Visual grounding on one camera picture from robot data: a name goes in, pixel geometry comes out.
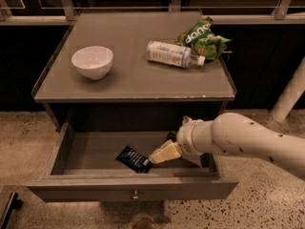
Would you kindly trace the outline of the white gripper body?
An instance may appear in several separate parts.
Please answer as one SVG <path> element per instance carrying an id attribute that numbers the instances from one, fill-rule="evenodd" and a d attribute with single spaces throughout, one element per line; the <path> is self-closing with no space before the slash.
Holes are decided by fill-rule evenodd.
<path id="1" fill-rule="evenodd" d="M 187 155 L 202 155 L 202 152 L 199 152 L 193 144 L 193 130 L 201 123 L 203 123 L 201 119 L 193 120 L 186 115 L 183 117 L 182 125 L 176 134 L 176 141 Z"/>

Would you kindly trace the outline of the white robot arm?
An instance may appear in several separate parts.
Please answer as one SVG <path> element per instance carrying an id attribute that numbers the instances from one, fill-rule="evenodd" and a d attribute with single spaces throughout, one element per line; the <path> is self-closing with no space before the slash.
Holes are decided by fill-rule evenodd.
<path id="1" fill-rule="evenodd" d="M 213 154 L 255 157 L 284 171 L 305 178 L 305 139 L 272 131 L 245 115 L 220 114 L 204 121 L 183 117 L 176 140 L 168 140 L 150 156 L 150 162 L 163 163 L 186 156 Z"/>

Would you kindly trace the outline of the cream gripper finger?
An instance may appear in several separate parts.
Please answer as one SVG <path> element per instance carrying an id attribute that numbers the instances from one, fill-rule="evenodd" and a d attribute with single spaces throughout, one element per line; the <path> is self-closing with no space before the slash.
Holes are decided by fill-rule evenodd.
<path id="1" fill-rule="evenodd" d="M 182 150 L 180 146 L 177 143 L 169 143 L 153 151 L 149 156 L 149 160 L 153 164 L 158 164 L 177 159 L 181 155 Z"/>
<path id="2" fill-rule="evenodd" d="M 160 146 L 160 148 L 163 149 L 163 148 L 165 148 L 165 147 L 167 147 L 167 146 L 169 146 L 169 145 L 172 145 L 172 144 L 173 144 L 173 141 L 172 141 L 171 139 L 169 139 L 169 140 L 165 141 L 165 142 Z"/>

